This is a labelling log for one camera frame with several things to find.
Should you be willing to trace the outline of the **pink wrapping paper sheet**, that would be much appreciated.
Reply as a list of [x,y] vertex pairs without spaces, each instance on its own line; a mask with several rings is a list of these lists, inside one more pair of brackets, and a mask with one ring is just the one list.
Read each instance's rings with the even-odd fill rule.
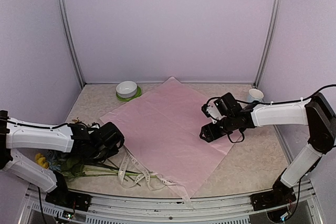
[[233,162],[234,147],[227,138],[206,143],[199,138],[209,119],[201,106],[210,98],[243,89],[232,84],[182,84],[174,78],[141,97],[106,113],[101,121],[114,123],[125,146],[145,168],[169,181],[152,178],[140,188],[125,186],[135,197],[181,198],[239,194],[241,172]]

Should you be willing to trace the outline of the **cream printed ribbon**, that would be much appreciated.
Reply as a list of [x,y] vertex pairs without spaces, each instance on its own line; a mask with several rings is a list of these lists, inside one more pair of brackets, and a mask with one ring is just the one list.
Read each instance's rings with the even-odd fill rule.
[[[182,202],[187,208],[194,208],[191,203],[191,199],[183,185],[177,183],[174,180],[165,178],[162,174],[150,172],[131,154],[131,152],[126,147],[124,149],[125,154],[118,170],[118,181],[123,188],[132,188],[144,179],[149,191],[158,191],[163,189],[164,187],[168,187],[172,189],[182,199]],[[131,176],[129,175],[129,172],[127,172],[129,164],[132,164],[138,171],[135,174],[133,184],[126,186],[123,184],[124,179],[126,176]],[[163,186],[153,187],[151,185],[152,178],[158,179]]]

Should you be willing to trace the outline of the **blue hydrangea fake flower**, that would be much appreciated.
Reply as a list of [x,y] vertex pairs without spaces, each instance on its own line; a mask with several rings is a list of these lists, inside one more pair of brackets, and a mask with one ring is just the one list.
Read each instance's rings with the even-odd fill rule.
[[46,156],[46,160],[49,164],[49,169],[52,171],[61,172],[62,165],[66,162],[68,153],[49,150]]

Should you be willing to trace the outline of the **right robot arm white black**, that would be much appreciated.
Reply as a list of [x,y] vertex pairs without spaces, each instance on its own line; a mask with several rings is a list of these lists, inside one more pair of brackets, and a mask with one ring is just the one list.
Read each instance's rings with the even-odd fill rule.
[[231,93],[212,98],[213,105],[205,103],[201,110],[212,121],[202,126],[200,138],[208,143],[235,131],[244,136],[246,129],[269,125],[304,125],[309,139],[297,157],[290,163],[272,186],[269,201],[281,204],[292,193],[293,186],[335,147],[335,112],[324,95],[317,92],[296,101],[262,103],[253,101],[241,105]]

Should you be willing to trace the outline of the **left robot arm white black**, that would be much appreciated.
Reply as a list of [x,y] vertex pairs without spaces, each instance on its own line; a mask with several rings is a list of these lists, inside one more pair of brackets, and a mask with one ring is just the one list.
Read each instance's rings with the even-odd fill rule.
[[123,144],[123,134],[111,122],[103,126],[98,123],[92,126],[83,123],[47,125],[10,118],[6,110],[1,111],[1,170],[52,193],[64,206],[73,201],[74,195],[68,190],[63,175],[39,166],[19,149],[59,151],[89,161],[100,161],[117,154]]

